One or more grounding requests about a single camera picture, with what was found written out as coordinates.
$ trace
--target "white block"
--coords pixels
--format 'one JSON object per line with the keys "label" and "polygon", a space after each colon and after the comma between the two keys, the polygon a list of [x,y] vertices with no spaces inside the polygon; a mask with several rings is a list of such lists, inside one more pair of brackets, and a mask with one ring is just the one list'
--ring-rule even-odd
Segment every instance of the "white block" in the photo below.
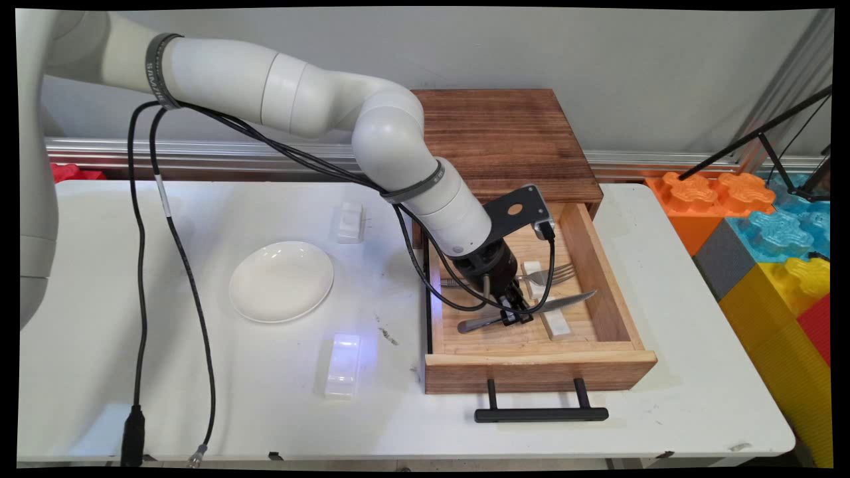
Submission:
{"label": "white block", "polygon": [[343,202],[343,209],[339,215],[337,242],[340,244],[363,242],[363,222],[363,205]]}
{"label": "white block", "polygon": [[357,388],[357,362],[360,359],[360,336],[338,333],[333,336],[331,365],[327,369],[325,398],[354,397]]}
{"label": "white block", "polygon": [[543,321],[546,323],[550,339],[557,340],[570,335],[570,325],[567,324],[567,319],[564,318],[560,309],[544,312]]}
{"label": "white block", "polygon": [[[532,272],[540,272],[542,270],[540,267],[540,263],[536,260],[528,260],[523,262],[523,269],[525,269],[525,275],[529,275]],[[525,281],[531,288],[532,299],[539,299],[543,297],[543,293],[546,292],[546,286],[537,285],[537,282],[530,281],[528,279],[526,279]]]}

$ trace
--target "cable connector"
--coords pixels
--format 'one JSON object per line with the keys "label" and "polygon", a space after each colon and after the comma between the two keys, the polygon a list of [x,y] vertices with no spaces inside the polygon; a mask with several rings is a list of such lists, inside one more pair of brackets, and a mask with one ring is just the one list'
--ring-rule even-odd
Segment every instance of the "cable connector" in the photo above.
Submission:
{"label": "cable connector", "polygon": [[543,239],[546,239],[549,242],[555,240],[555,230],[552,228],[551,221],[541,221],[535,224],[535,229],[541,232]]}
{"label": "cable connector", "polygon": [[124,422],[121,438],[121,466],[141,466],[142,450],[145,448],[145,416],[141,405],[133,405]]}
{"label": "cable connector", "polygon": [[192,453],[189,460],[186,461],[186,468],[200,468],[201,461],[204,459],[204,453],[207,452],[207,445],[199,445],[198,451]]}

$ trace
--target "white table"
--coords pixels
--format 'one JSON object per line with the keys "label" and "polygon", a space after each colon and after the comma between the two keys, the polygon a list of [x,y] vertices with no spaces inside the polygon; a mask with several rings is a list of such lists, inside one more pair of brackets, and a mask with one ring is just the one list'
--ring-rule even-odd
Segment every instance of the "white table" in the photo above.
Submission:
{"label": "white table", "polygon": [[[629,310],[658,364],[632,389],[591,392],[593,423],[476,424],[485,395],[425,395],[423,293],[396,218],[354,185],[167,183],[200,289],[218,387],[209,459],[712,458],[737,464],[791,450],[794,436],[655,198],[603,185],[594,221]],[[20,334],[19,461],[120,454],[139,342],[138,238],[123,181],[66,181],[59,246],[41,308]],[[185,459],[207,425],[208,389],[190,290],[156,188],[139,185],[148,232],[150,332],[145,452]],[[342,200],[364,204],[362,244],[336,244]],[[240,318],[230,273],[288,239],[324,248],[331,294],[280,325]],[[388,331],[398,344],[387,340]],[[352,401],[323,396],[335,333],[361,336]],[[575,394],[500,394],[503,407],[575,407]]]}

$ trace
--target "gray toy block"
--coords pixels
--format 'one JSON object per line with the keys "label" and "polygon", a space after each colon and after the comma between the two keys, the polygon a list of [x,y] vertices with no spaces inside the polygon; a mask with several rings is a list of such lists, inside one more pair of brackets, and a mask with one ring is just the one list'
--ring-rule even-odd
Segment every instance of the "gray toy block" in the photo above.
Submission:
{"label": "gray toy block", "polygon": [[694,256],[694,263],[717,302],[756,265],[727,220],[720,221]]}

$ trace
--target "wooden top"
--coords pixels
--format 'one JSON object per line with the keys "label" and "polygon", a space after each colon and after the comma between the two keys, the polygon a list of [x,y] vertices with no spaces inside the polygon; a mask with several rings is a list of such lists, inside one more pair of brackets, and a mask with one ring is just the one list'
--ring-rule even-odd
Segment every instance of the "wooden top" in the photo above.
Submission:
{"label": "wooden top", "polygon": [[551,89],[414,90],[425,143],[482,202],[534,183],[547,202],[602,201],[602,190]]}

